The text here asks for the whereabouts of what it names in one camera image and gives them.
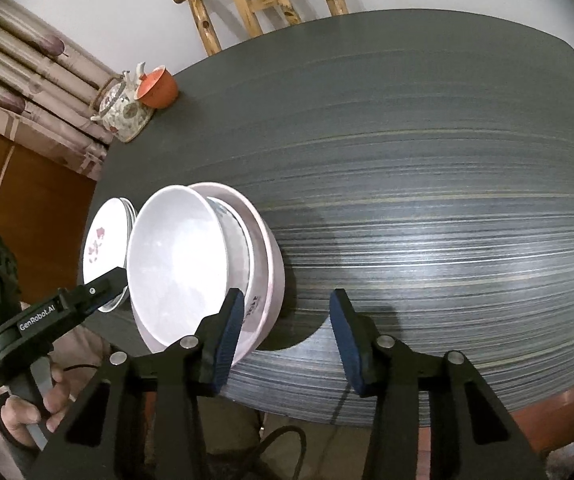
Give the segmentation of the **person's left hand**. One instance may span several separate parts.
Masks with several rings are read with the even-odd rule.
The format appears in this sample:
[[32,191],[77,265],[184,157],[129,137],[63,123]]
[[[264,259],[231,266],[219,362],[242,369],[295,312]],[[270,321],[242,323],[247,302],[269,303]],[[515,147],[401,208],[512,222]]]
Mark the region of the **person's left hand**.
[[49,414],[47,418],[40,414],[40,409],[34,404],[17,396],[10,396],[0,409],[2,426],[14,440],[28,448],[36,447],[30,435],[29,426],[44,422],[47,430],[54,432],[70,408],[70,382],[66,379],[63,369],[57,364],[52,364],[52,381],[54,385],[43,396],[44,409]]

